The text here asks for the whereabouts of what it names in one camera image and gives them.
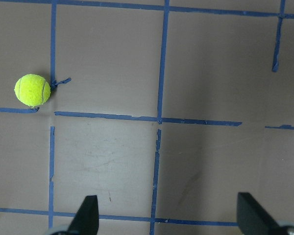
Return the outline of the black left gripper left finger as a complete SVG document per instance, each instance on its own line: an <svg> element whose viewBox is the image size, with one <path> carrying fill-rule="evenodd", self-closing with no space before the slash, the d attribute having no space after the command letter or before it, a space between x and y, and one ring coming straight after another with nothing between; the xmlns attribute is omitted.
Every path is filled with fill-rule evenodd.
<svg viewBox="0 0 294 235"><path fill-rule="evenodd" d="M98 198L86 196L67 229L69 235L96 235L99 229Z"/></svg>

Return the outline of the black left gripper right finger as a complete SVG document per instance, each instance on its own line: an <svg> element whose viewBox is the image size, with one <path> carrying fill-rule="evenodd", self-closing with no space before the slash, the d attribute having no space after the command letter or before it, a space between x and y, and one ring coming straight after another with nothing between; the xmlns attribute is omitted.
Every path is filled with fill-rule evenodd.
<svg viewBox="0 0 294 235"><path fill-rule="evenodd" d="M237 195L237 224L244 235L283 235L284 227L248 192Z"/></svg>

